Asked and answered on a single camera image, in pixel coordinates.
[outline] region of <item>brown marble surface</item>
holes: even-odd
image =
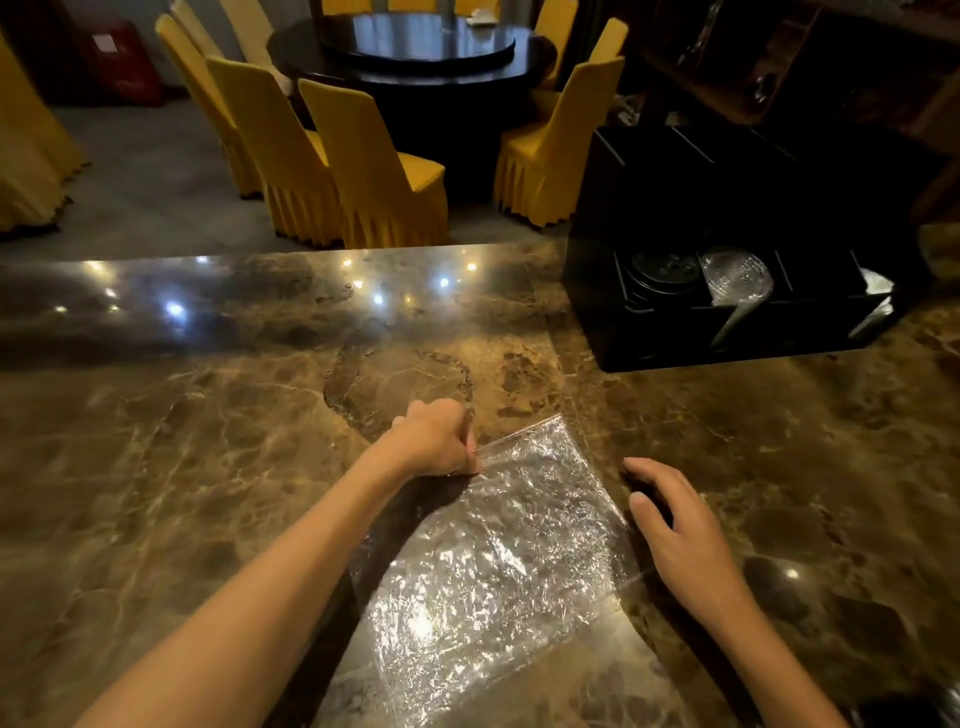
[[[482,443],[563,413],[621,507],[622,456],[683,469],[836,700],[952,683],[960,309],[861,352],[607,375],[561,256],[545,241],[0,268],[0,725],[69,725],[412,397],[468,401]],[[360,606],[345,582],[269,724],[389,724]],[[650,580],[441,723],[734,716],[749,720],[742,686]]]

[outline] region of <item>dark wooden table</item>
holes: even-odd
[[[533,120],[529,89],[557,58],[529,28],[419,12],[303,20],[268,50],[292,79],[370,93],[399,151],[446,166],[454,201],[490,198],[500,135]]]

